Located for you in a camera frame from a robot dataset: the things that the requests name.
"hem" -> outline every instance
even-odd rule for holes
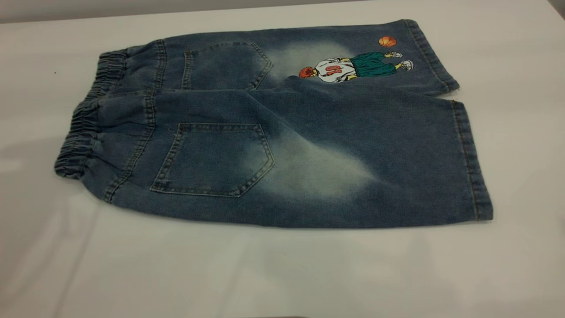
[[[461,140],[461,147],[463,148],[463,155],[465,156],[467,164],[471,196],[473,198],[473,209],[475,211],[475,221],[492,220],[493,206],[479,165],[467,111],[462,103],[456,101],[452,101],[451,103],[457,125],[456,128]]]
[[[414,42],[419,47],[420,51],[426,58],[428,65],[432,69],[438,80],[444,85],[444,89],[441,93],[448,93],[459,88],[459,83],[447,72],[440,59],[437,57],[436,53],[433,51],[428,40],[424,36],[424,33],[418,26],[418,23],[413,20],[404,20],[408,30],[414,38]]]
[[[73,112],[71,128],[55,162],[57,175],[72,179],[82,176],[84,163],[92,154],[98,134],[98,104],[93,100],[116,88],[124,75],[126,57],[125,50],[100,55],[96,79]]]

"cartoon boy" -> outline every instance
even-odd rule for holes
[[[402,68],[406,71],[412,70],[413,64],[410,60],[404,60],[396,65],[383,63],[383,58],[400,58],[399,52],[368,52],[357,55],[354,58],[328,58],[316,65],[316,67],[305,67],[300,71],[301,78],[318,76],[322,81],[329,83],[342,83],[356,77],[385,76],[396,74],[396,70]]]

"jeans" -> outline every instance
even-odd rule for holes
[[[434,98],[457,88],[411,20],[157,40],[100,56],[55,171],[195,221],[491,220],[465,108]]]

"basketball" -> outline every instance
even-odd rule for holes
[[[379,44],[385,48],[396,45],[396,39],[392,36],[383,36],[379,39]]]

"seam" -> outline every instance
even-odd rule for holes
[[[469,176],[469,185],[471,187],[471,195],[473,197],[473,204],[475,209],[475,219],[477,221],[481,220],[481,216],[479,213],[479,205],[477,202],[477,196],[475,194],[475,186],[473,185],[473,175],[471,171],[471,163],[469,162],[469,158],[467,156],[467,150],[465,148],[465,143],[463,141],[463,130],[461,129],[461,125],[459,124],[459,117],[457,115],[457,106],[455,101],[451,101],[451,105],[453,107],[453,114],[455,115],[455,122],[457,123],[457,129],[459,131],[459,140],[461,141],[461,147],[463,148],[463,155],[465,156],[465,162],[467,164],[467,175]]]
[[[414,43],[416,43],[416,46],[418,47],[418,49],[420,49],[420,52],[424,56],[426,63],[432,69],[434,76],[440,81],[440,83],[442,83],[447,88],[447,91],[451,90],[449,84],[446,81],[441,79],[440,75],[437,73],[436,68],[432,66],[432,62],[429,60],[428,54],[426,53],[426,51],[424,51],[424,49],[422,48],[420,43],[416,40],[416,37],[414,36],[414,32],[412,31],[412,27],[408,24],[408,22],[406,20],[403,20],[403,21],[406,24],[406,27],[408,28],[408,31],[410,32],[410,35],[412,36]]]
[[[184,51],[184,72],[182,73],[181,89],[190,89],[190,74],[192,73],[192,52]]]
[[[136,148],[129,158],[128,163],[125,167],[124,172],[122,173],[121,177],[114,180],[108,189],[106,190],[106,194],[104,195],[104,200],[108,203],[112,203],[114,198],[114,194],[118,190],[118,188],[124,184],[127,179],[132,175],[133,168],[135,167],[137,161],[143,154],[147,143],[151,139],[153,135],[153,131],[155,130],[155,106],[154,106],[154,95],[155,91],[151,91],[149,94],[145,96],[145,115],[147,118],[147,128],[145,129],[143,135],[141,136],[139,142],[136,145]]]
[[[167,68],[167,51],[165,49],[165,41],[157,41],[157,57],[159,63],[157,64],[157,71],[155,72],[155,90],[158,91],[163,86],[163,79],[165,76],[165,69]]]

